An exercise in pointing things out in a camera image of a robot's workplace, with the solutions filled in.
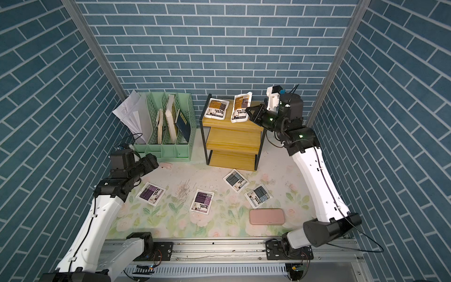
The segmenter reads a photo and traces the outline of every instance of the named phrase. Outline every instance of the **wooden shelf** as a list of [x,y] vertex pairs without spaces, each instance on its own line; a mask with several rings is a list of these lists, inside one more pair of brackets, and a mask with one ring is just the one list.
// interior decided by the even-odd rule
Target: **wooden shelf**
[[[262,132],[263,131],[263,127],[256,125],[255,123],[251,122],[250,120],[244,121],[244,122],[232,123],[230,121],[230,117],[232,116],[233,100],[228,100],[228,101],[230,103],[225,112],[225,119],[224,120],[215,120],[215,119],[203,117],[202,118],[203,126],[224,128],[224,129],[231,129],[231,130],[241,130],[241,131],[246,131],[246,132]],[[261,102],[259,102],[259,101],[251,102],[251,106],[257,106],[260,104],[261,104]]]
[[[212,95],[208,94],[202,113],[205,112],[211,97]],[[255,171],[263,145],[262,134],[265,134],[266,129],[249,120],[232,123],[230,117],[233,111],[233,100],[228,101],[229,106],[224,120],[201,117],[200,128],[206,163],[210,166]],[[260,104],[259,101],[251,102],[251,106]],[[204,135],[204,127],[210,127],[207,138]],[[207,150],[210,150],[210,156],[207,155]]]
[[255,154],[236,153],[231,151],[213,151],[210,166],[234,168],[244,171],[255,171]]
[[207,139],[207,150],[233,151],[257,155],[260,132],[245,132],[212,127]]

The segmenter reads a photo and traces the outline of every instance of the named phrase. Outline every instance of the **pink smartphone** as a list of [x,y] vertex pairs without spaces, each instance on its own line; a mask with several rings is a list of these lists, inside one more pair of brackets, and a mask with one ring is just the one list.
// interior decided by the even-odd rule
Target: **pink smartphone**
[[280,208],[258,208],[249,212],[249,220],[252,225],[282,225],[285,216]]

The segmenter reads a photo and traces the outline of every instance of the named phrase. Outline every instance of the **pink small object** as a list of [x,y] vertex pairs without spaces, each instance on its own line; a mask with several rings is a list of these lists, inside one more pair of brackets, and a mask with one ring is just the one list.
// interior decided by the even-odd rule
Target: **pink small object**
[[160,166],[161,166],[161,168],[165,168],[165,169],[171,169],[172,168],[172,164],[168,163],[168,162],[160,162]]
[[280,208],[258,208],[250,210],[249,221],[252,225],[282,225],[285,216]]

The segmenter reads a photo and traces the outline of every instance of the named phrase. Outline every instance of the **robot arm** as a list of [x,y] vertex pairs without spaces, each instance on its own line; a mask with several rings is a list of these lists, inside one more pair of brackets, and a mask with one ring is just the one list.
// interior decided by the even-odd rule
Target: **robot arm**
[[303,126],[303,101],[299,95],[285,93],[280,86],[268,88],[269,107],[264,104],[249,107],[246,112],[255,124],[275,131],[302,172],[312,196],[317,218],[304,222],[303,228],[285,233],[282,246],[286,253],[304,246],[315,247],[343,236],[362,223],[357,213],[351,213],[338,194],[324,165],[321,146],[315,132]]
[[122,248],[105,261],[98,262],[111,224],[134,188],[134,183],[158,168],[155,156],[148,154],[136,160],[134,151],[128,148],[115,151],[110,159],[110,175],[96,185],[91,208],[74,242],[55,272],[43,274],[40,282],[114,281],[136,257],[151,255],[153,241],[150,232],[132,233]]

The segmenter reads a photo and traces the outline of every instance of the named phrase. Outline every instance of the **floral tablecloth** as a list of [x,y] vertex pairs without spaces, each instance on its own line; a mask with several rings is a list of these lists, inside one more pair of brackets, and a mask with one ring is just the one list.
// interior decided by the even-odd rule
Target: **floral tablecloth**
[[[172,163],[142,178],[120,209],[108,239],[124,239],[132,232],[150,231],[154,238],[256,237],[280,236],[312,219],[314,208],[305,181],[283,148],[266,142],[258,170],[240,171],[250,184],[236,193],[222,179],[231,169],[202,163]],[[157,206],[139,202],[136,193],[146,182],[166,188]],[[256,226],[249,223],[251,206],[244,192],[263,183],[274,198],[261,208],[281,208],[282,226]],[[215,192],[208,215],[189,212],[196,189]]]

